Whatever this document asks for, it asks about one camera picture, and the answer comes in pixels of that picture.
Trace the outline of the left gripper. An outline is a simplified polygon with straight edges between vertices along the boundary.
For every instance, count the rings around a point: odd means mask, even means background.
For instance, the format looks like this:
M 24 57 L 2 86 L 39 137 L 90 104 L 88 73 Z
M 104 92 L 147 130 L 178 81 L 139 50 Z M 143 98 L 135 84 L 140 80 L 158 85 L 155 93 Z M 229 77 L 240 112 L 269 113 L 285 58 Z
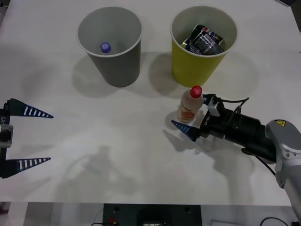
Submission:
M 51 158 L 10 159 L 6 160 L 7 149 L 11 147 L 10 115 L 17 117 L 53 118 L 52 115 L 38 108 L 11 98 L 0 110 L 0 177 L 9 178 L 25 170 L 31 169 Z

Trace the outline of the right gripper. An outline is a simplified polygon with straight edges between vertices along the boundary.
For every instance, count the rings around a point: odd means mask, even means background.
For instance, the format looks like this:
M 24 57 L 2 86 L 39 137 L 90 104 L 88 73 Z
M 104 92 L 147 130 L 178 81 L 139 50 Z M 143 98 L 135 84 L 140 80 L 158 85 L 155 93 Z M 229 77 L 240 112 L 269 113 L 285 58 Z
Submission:
M 213 106 L 216 102 L 216 94 L 204 94 L 203 104 Z M 226 124 L 230 119 L 232 110 L 224 110 L 219 117 L 212 116 L 207 110 L 199 128 L 171 120 L 172 124 L 191 141 L 195 142 L 199 138 L 208 138 L 209 135 L 230 141 L 227 134 Z

